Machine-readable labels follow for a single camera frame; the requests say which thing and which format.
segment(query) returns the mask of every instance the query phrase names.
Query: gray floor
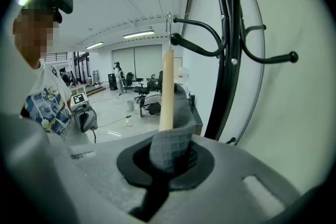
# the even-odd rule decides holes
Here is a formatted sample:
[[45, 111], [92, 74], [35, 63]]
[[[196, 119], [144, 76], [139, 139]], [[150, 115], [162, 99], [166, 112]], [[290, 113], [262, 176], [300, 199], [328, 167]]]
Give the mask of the gray floor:
[[[141, 118], [140, 108], [136, 102], [134, 111], [128, 111], [127, 101], [134, 101], [136, 96], [139, 95], [128, 90], [118, 97], [118, 91], [106, 89], [89, 97], [98, 119], [98, 129], [94, 131], [97, 137], [96, 143], [130, 137], [159, 128], [160, 116], [150, 117], [143, 112], [144, 116]], [[132, 115], [128, 121], [125, 119], [127, 115]], [[88, 131], [86, 134], [94, 142], [93, 132]]]

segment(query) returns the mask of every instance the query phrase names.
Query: graphic t-shirt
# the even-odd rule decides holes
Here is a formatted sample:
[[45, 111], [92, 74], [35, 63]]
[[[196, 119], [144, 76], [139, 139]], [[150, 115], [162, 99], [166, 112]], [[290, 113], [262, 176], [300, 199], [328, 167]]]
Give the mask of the graphic t-shirt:
[[68, 145], [89, 143], [86, 133], [79, 130], [68, 109], [67, 101], [71, 98], [71, 91], [59, 71], [46, 63], [34, 71], [38, 78], [24, 105], [29, 117]]

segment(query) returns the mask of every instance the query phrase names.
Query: baseball cap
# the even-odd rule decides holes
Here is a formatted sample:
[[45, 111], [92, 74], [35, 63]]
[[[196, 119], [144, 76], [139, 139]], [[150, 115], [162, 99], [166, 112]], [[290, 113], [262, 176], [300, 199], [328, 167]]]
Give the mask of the baseball cap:
[[62, 16], [55, 7], [54, 0], [28, 0], [27, 3], [21, 8], [21, 11], [25, 9], [30, 10], [50, 10], [54, 15], [54, 21], [61, 23]]

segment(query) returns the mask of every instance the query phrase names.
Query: trash can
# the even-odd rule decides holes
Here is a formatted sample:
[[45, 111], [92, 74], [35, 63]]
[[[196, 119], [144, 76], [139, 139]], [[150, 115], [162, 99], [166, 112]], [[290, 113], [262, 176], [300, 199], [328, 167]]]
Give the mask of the trash can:
[[127, 107], [128, 107], [128, 112], [133, 111], [134, 110], [134, 100], [127, 101]]

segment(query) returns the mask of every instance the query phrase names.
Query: person standing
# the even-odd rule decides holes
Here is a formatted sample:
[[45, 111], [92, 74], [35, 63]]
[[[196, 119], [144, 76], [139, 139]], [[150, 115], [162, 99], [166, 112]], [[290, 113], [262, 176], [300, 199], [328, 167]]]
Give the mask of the person standing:
[[116, 62], [115, 63], [115, 69], [114, 69], [114, 75], [116, 77], [116, 81], [117, 81], [117, 87], [118, 87], [118, 96], [122, 95], [123, 92], [124, 92], [124, 88], [123, 88], [123, 85], [122, 85], [122, 77], [121, 77], [121, 67], [120, 67], [120, 63], [119, 62]]
[[52, 46], [60, 16], [54, 0], [29, 0], [14, 20], [15, 46], [37, 75], [21, 115], [40, 124], [50, 141], [60, 137], [68, 145], [88, 144], [86, 133], [79, 130], [71, 114], [70, 89], [57, 68], [40, 62], [47, 46]]

